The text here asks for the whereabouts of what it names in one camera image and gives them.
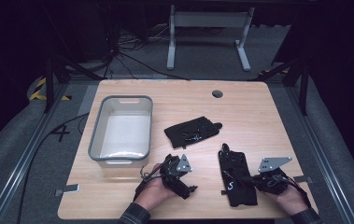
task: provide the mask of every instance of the person's arm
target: person's arm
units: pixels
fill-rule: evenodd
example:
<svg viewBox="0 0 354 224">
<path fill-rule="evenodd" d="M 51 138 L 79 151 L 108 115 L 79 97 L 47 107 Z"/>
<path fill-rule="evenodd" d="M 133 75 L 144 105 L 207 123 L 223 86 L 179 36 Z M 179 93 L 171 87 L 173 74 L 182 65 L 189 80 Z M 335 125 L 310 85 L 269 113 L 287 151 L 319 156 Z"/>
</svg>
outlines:
<svg viewBox="0 0 354 224">
<path fill-rule="evenodd" d="M 145 188 L 141 191 L 133 203 L 121 215 L 118 224 L 144 224 L 150 219 L 149 211 L 159 206 L 165 200 L 176 196 L 176 194 L 167 189 L 162 179 L 154 178 L 150 180 Z"/>
<path fill-rule="evenodd" d="M 287 189 L 279 195 L 267 192 L 264 194 L 278 203 L 295 224 L 323 223 L 317 212 L 307 207 L 301 193 L 293 186 L 288 185 Z"/>
</svg>

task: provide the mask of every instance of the person's right hand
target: person's right hand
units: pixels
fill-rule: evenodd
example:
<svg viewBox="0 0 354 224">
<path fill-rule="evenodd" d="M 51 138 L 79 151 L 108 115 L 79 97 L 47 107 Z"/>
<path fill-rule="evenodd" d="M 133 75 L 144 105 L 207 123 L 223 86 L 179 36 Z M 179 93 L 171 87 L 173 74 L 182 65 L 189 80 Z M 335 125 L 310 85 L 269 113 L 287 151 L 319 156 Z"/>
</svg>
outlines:
<svg viewBox="0 0 354 224">
<path fill-rule="evenodd" d="M 302 194 L 291 185 L 288 185 L 287 189 L 279 195 L 268 192 L 263 192 L 263 194 L 278 203 L 279 206 L 281 206 L 281 208 L 290 216 L 308 209 L 303 200 Z"/>
</svg>

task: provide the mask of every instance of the white metal stand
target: white metal stand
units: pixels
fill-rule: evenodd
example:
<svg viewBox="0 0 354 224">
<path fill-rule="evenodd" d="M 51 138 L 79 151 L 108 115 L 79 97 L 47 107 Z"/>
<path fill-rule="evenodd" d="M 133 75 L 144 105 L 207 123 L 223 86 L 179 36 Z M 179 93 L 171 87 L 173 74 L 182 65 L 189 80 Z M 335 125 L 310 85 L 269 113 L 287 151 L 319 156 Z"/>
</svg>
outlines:
<svg viewBox="0 0 354 224">
<path fill-rule="evenodd" d="M 244 51 L 249 26 L 252 20 L 254 7 L 248 12 L 186 12 L 175 11 L 175 6 L 171 6 L 170 13 L 170 45 L 168 48 L 167 69 L 174 69 L 176 54 L 175 29 L 177 26 L 183 27 L 234 27 L 242 28 L 243 34 L 239 40 L 235 41 L 238 55 L 244 70 L 249 71 L 250 66 L 247 54 Z"/>
</svg>

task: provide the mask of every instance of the yellow and black hazard tape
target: yellow and black hazard tape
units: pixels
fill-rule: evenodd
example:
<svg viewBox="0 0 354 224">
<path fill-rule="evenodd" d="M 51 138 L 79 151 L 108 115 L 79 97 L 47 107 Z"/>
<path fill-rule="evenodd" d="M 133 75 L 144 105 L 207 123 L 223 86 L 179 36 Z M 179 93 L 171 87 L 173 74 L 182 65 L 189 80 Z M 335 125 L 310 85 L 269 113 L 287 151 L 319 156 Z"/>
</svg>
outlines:
<svg viewBox="0 0 354 224">
<path fill-rule="evenodd" d="M 35 87 L 34 93 L 31 94 L 30 100 L 47 100 L 48 97 L 46 95 L 40 95 L 40 91 L 42 90 L 43 85 L 46 83 L 46 78 L 42 77 Z M 72 100 L 72 96 L 65 95 L 62 100 Z"/>
</svg>

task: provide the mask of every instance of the human hand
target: human hand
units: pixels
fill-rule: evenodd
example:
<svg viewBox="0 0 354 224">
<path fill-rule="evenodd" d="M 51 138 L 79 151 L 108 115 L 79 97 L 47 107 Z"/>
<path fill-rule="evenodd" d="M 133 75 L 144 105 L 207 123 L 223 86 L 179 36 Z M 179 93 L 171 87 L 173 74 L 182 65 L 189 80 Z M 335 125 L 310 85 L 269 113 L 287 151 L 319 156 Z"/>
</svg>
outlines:
<svg viewBox="0 0 354 224">
<path fill-rule="evenodd" d="M 287 189 L 279 195 L 263 192 L 269 198 L 274 200 L 290 216 L 303 212 L 308 209 L 302 194 L 293 186 L 288 185 Z"/>
<path fill-rule="evenodd" d="M 160 164 L 154 165 L 153 170 L 156 169 Z M 154 178 L 151 179 L 141 191 L 138 197 L 135 199 L 134 203 L 141 205 L 147 211 L 159 206 L 165 200 L 177 196 L 172 190 L 167 189 L 162 179 Z"/>
</svg>

